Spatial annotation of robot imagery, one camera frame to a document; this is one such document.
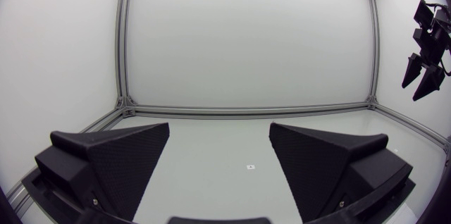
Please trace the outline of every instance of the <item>white panel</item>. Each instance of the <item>white panel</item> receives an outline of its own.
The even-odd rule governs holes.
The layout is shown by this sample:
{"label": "white panel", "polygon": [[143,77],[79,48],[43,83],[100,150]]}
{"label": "white panel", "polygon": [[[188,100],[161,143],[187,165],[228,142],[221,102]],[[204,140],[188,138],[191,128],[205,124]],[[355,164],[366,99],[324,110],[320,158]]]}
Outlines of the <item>white panel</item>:
{"label": "white panel", "polygon": [[[413,101],[412,97],[423,75],[418,76],[406,89],[401,88],[407,68],[407,58],[420,47],[412,38],[419,28],[414,14],[420,0],[376,0],[381,28],[381,66],[377,97],[379,102],[420,123],[443,136],[451,135],[451,79],[446,77],[440,91]],[[445,0],[426,0],[428,3],[446,4]],[[448,51],[443,55],[447,69],[451,69]]]}
{"label": "white panel", "polygon": [[[266,216],[275,224],[300,223],[268,138],[273,121],[356,135],[387,134],[387,148],[414,167],[410,178],[416,187],[406,202],[415,216],[423,213],[440,182],[445,152],[374,111],[275,120],[126,118],[115,129],[169,122],[171,131],[134,221]],[[256,168],[247,170],[249,164]]]}
{"label": "white panel", "polygon": [[0,186],[114,107],[117,0],[0,0]]}
{"label": "white panel", "polygon": [[365,100],[369,0],[130,0],[140,104],[304,106]]}

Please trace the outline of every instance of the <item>white floor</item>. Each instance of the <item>white floor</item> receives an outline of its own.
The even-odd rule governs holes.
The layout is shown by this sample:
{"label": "white floor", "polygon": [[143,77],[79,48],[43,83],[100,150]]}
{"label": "white floor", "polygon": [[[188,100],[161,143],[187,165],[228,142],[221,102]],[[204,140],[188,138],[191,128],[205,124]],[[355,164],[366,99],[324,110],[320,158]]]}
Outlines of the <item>white floor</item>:
{"label": "white floor", "polygon": [[[302,222],[269,142],[271,122],[356,135],[385,133],[388,148],[410,163],[416,183],[407,206],[419,217],[440,181],[445,152],[428,139],[374,111],[273,120],[182,120],[132,117],[114,129],[169,122],[171,136],[134,221],[166,223],[171,216],[205,219],[268,217]],[[247,170],[246,165],[255,165]],[[33,207],[24,223],[45,220]],[[398,216],[390,223],[414,221]]]}

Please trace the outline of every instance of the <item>white wall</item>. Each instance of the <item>white wall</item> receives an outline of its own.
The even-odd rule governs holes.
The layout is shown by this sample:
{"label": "white wall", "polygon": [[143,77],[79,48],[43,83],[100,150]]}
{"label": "white wall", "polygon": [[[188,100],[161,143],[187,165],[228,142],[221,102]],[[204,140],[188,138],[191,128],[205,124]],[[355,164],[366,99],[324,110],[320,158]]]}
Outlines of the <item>white wall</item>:
{"label": "white wall", "polygon": [[[414,14],[420,0],[376,0],[381,29],[381,67],[377,97],[379,102],[447,137],[451,135],[451,79],[446,77],[440,86],[428,96],[413,101],[412,97],[423,75],[418,76],[406,89],[401,82],[407,68],[407,58],[413,52],[419,54],[420,46],[412,38],[419,28]],[[428,3],[446,4],[445,0],[426,0]],[[445,67],[451,69],[449,52],[443,55]]]}
{"label": "white wall", "polygon": [[130,94],[162,106],[364,101],[369,0],[130,0]]}
{"label": "white wall", "polygon": [[116,99],[117,0],[0,0],[0,186],[7,192],[50,145]]}

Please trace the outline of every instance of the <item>enclosure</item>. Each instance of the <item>enclosure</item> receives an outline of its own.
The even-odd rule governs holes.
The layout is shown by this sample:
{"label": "enclosure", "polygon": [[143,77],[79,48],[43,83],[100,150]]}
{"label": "enclosure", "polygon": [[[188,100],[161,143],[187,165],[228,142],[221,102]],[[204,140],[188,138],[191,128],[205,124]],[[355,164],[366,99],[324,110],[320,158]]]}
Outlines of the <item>enclosure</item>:
{"label": "enclosure", "polygon": [[419,79],[401,88],[419,1],[0,0],[0,186],[24,223],[50,223],[20,180],[51,131],[169,122],[135,222],[301,223],[267,140],[276,121],[387,134],[416,183],[387,223],[413,223],[451,135],[449,79],[418,101]]}

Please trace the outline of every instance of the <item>aluminum frame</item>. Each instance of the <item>aluminum frame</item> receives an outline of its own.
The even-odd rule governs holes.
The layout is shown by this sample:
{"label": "aluminum frame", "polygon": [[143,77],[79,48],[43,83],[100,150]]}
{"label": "aluminum frame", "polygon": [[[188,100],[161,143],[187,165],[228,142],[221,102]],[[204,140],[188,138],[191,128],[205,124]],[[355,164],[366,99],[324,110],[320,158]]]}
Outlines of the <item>aluminum frame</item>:
{"label": "aluminum frame", "polygon": [[[257,118],[289,118],[299,116],[318,116],[332,113],[344,113],[371,109],[381,113],[415,132],[423,135],[433,143],[442,147],[448,154],[450,142],[442,135],[430,128],[408,118],[401,113],[389,109],[377,102],[376,92],[378,84],[380,39],[378,25],[378,10],[376,0],[369,0],[371,19],[373,22],[373,68],[369,96],[366,101],[351,104],[330,104],[322,106],[298,107],[267,107],[267,108],[201,108],[201,107],[167,107],[147,106],[134,102],[128,90],[127,77],[127,25],[129,0],[118,0],[116,13],[116,87],[117,103],[114,110],[99,120],[93,122],[82,132],[96,132],[110,130],[122,119],[130,116],[144,116],[155,118],[189,118],[189,119],[257,119]],[[6,195],[11,206],[21,218],[33,203],[30,195],[19,181]]]}

